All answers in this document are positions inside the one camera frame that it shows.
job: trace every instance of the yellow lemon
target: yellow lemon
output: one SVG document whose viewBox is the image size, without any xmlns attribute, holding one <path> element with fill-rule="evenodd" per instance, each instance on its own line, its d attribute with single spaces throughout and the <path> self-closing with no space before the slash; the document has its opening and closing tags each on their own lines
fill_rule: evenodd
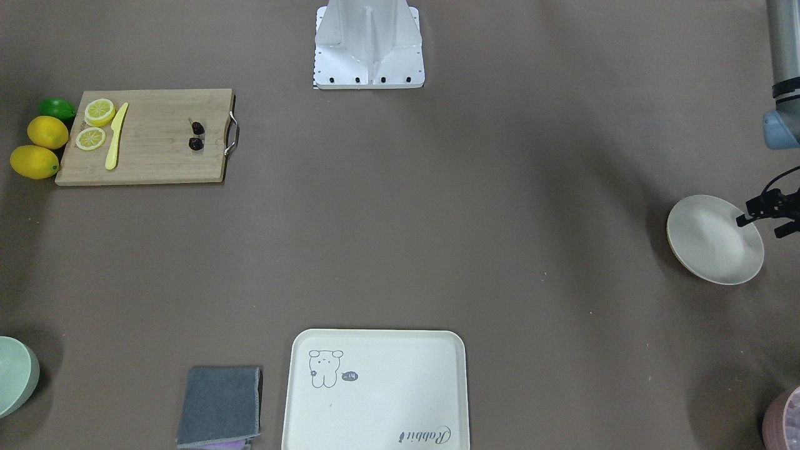
<svg viewBox="0 0 800 450">
<path fill-rule="evenodd" d="M 104 127 L 111 122 L 117 111 L 114 109 L 114 104 L 108 98 L 98 98 L 92 103 L 86 105 L 83 111 L 83 120 L 92 127 Z"/>
<path fill-rule="evenodd" d="M 30 179 L 51 177 L 59 167 L 58 156 L 44 147 L 23 145 L 11 152 L 11 168 Z"/>
<path fill-rule="evenodd" d="M 78 133 L 75 137 L 75 145 L 84 151 L 92 151 L 99 148 L 106 141 L 106 132 L 102 128 L 91 127 Z"/>
<path fill-rule="evenodd" d="M 28 137 L 40 147 L 55 150 L 70 140 L 70 132 L 64 122 L 49 115 L 40 115 L 28 124 Z"/>
</svg>

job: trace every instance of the cartoon bear drawing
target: cartoon bear drawing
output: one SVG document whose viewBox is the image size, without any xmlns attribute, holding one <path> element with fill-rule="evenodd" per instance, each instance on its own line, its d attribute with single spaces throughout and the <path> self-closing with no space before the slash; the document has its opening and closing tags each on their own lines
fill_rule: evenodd
<svg viewBox="0 0 800 450">
<path fill-rule="evenodd" d="M 341 350 L 312 350 L 308 352 L 310 356 L 309 368 L 311 369 L 311 384 L 315 388 L 332 388 L 336 384 L 339 366 L 342 361 L 339 359 L 344 355 Z"/>
</svg>

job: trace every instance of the knife handle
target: knife handle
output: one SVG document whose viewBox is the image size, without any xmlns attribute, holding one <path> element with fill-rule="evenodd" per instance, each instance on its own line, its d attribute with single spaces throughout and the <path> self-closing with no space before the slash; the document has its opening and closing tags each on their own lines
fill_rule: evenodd
<svg viewBox="0 0 800 450">
<path fill-rule="evenodd" d="M 119 155 L 119 133 L 115 131 L 114 136 L 111 137 L 111 147 L 109 147 L 108 155 L 106 155 L 107 171 L 113 170 L 117 166 L 118 155 Z"/>
</svg>

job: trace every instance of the black cable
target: black cable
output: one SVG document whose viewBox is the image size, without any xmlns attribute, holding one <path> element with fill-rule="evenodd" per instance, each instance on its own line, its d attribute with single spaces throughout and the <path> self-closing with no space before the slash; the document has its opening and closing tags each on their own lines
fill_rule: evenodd
<svg viewBox="0 0 800 450">
<path fill-rule="evenodd" d="M 777 177 L 773 178 L 772 181 L 770 181 L 769 183 L 766 184 L 766 186 L 764 186 L 764 190 L 761 191 L 761 195 L 764 195 L 764 193 L 767 192 L 770 189 L 770 186 L 772 186 L 776 181 L 778 181 L 779 179 L 787 176 L 788 174 L 790 174 L 790 173 L 792 173 L 794 171 L 800 171 L 800 166 L 797 166 L 794 169 L 789 169 L 788 171 L 785 171 L 782 174 L 778 175 Z"/>
</svg>

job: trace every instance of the white metal bracket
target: white metal bracket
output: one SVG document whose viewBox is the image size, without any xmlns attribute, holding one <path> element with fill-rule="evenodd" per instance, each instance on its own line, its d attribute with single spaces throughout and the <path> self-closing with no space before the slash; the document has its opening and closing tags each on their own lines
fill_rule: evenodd
<svg viewBox="0 0 800 450">
<path fill-rule="evenodd" d="M 406 0 L 330 0 L 317 10 L 314 87 L 422 87 L 419 11 Z"/>
</svg>

